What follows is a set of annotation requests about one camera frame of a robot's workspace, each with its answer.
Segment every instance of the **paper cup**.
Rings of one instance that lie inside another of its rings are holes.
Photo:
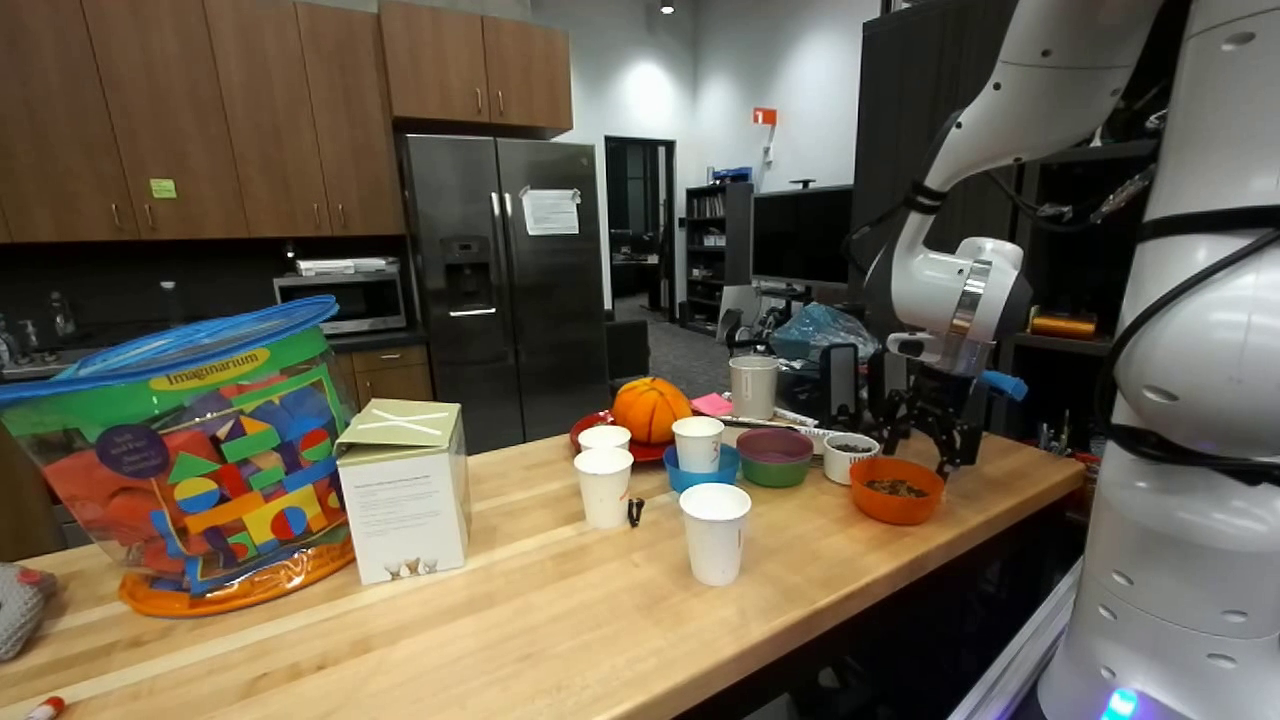
[[[628,448],[634,432],[624,424],[594,424],[584,432],[576,432],[576,448]]]
[[[775,355],[728,360],[731,414],[770,421],[775,403]]]
[[[686,470],[715,470],[720,466],[720,432],[715,414],[680,414],[678,432],[678,460]]]
[[[848,462],[879,456],[875,435],[866,432],[828,432],[825,435],[825,475],[848,482]]]
[[[692,482],[680,492],[689,569],[704,584],[731,584],[744,569],[752,497],[735,482]]]
[[[634,482],[634,453],[624,448],[589,448],[571,460],[576,486],[584,501],[584,520],[595,528],[628,524],[628,482]]]

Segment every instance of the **door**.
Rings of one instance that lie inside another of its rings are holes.
[[[524,432],[557,435],[610,403],[595,157],[589,143],[541,140],[497,149]]]
[[[415,276],[439,401],[465,403],[467,453],[519,442],[497,157],[484,136],[406,136]]]
[[[649,313],[673,313],[678,140],[603,136],[603,184],[612,299],[644,290]]]

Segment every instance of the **orange bowl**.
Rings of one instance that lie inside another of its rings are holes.
[[[923,524],[943,501],[943,475],[899,456],[848,462],[854,508],[879,524]]]

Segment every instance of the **upper cabinet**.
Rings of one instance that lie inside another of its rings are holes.
[[[80,0],[0,3],[0,189],[7,239],[139,232]]]
[[[208,0],[253,234],[406,232],[377,16]]]
[[[377,13],[4,0],[0,239],[400,234]]]
[[[245,234],[203,0],[84,0],[139,234]]]
[[[397,121],[571,126],[565,31],[406,0],[379,20]]]
[[[377,16],[301,3],[301,26],[333,227],[400,234],[406,198]]]

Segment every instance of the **white cardboard box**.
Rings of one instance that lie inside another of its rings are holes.
[[[460,569],[467,453],[460,403],[367,401],[338,439],[361,584]]]

